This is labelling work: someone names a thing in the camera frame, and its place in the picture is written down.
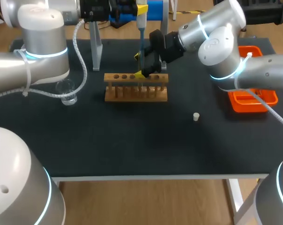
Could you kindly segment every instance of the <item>orange container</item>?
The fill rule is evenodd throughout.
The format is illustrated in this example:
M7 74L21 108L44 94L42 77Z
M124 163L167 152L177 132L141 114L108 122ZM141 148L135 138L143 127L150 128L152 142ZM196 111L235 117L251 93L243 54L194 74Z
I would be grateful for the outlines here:
M260 49L256 46L239 46L239 54L246 57L247 53L253 53L252 57L262 56ZM269 106L278 103L278 97L274 90L251 89L256 95L261 97ZM237 113L263 113L268 110L259 101L246 91L228 92L233 110Z

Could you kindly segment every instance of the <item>white table frame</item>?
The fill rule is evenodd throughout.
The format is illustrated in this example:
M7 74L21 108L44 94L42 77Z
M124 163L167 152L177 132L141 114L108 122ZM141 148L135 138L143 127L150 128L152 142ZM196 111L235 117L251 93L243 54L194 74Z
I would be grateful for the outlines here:
M230 195L231 207L234 213L234 224L243 225L250 217L257 218L255 190L244 202L238 179L264 179L268 174L237 174L237 175L138 175L138 176L91 176L91 177L53 177L59 185L66 181L104 181L104 180L226 180Z

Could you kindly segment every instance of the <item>test tube rack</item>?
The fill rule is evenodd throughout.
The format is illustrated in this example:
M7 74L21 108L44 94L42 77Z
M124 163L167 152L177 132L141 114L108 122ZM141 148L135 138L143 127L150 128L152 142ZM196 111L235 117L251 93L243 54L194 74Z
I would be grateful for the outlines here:
M148 78L138 78L134 74L105 74L108 83L106 102L166 102L167 74L150 74Z

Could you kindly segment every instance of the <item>glass beaker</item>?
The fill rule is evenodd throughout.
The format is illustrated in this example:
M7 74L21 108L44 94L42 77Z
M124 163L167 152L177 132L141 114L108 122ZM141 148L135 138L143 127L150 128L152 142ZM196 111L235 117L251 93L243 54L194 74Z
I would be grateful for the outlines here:
M63 94L68 94L75 89L75 84L72 80L70 79L65 79L57 82L56 84L56 91L63 95ZM64 105L74 105L77 102L77 95L71 95L69 97L62 97L61 101Z

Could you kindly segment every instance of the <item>black tabletop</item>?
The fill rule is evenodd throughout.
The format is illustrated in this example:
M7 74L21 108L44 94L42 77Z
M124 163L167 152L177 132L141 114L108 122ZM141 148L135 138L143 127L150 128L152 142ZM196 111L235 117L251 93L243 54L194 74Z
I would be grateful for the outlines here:
M71 41L67 44L70 78L79 85L82 68ZM274 53L268 39L239 44ZM12 49L21 45L15 41ZM104 73L136 72L139 45L137 40L103 45L101 70L92 72L89 41L78 42L89 76L75 105L34 93L0 98L0 127L19 135L51 176L269 173L283 160L283 126L269 113L234 113L197 54L168 65L168 102L104 102ZM274 109L283 116L283 91L277 95Z

